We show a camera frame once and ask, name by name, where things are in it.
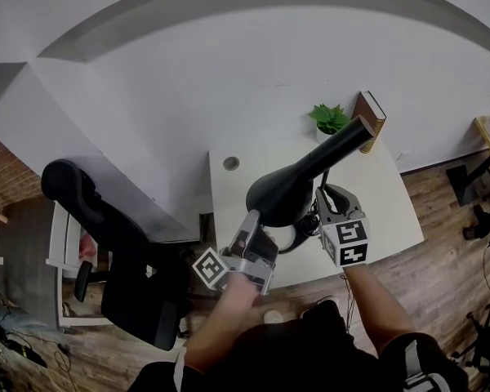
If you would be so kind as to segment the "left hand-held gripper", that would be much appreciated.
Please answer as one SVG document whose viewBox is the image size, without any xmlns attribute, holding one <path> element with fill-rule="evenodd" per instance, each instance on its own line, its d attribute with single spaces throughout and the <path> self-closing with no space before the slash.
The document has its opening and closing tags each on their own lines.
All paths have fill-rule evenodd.
<svg viewBox="0 0 490 392">
<path fill-rule="evenodd" d="M 260 228 L 260 213 L 251 210 L 244 218 L 230 244 L 232 256 L 222 256 L 209 247 L 192 265 L 193 271 L 212 290 L 224 291 L 228 276 L 232 273 L 244 274 L 254 284 L 262 296 L 270 291 L 278 246 L 275 241 Z M 258 256 L 260 259 L 249 261 L 236 256 Z"/>
</svg>

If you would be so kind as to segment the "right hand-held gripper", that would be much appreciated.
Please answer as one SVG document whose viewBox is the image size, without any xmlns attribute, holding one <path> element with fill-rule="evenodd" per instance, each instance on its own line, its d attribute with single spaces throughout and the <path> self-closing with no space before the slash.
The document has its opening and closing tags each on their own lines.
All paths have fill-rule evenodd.
<svg viewBox="0 0 490 392">
<path fill-rule="evenodd" d="M 327 200 L 333 202 L 333 208 Z M 320 241 L 336 267 L 365 264 L 369 251 L 369 227 L 366 215 L 356 209 L 357 198 L 338 185 L 316 189 Z"/>
</svg>

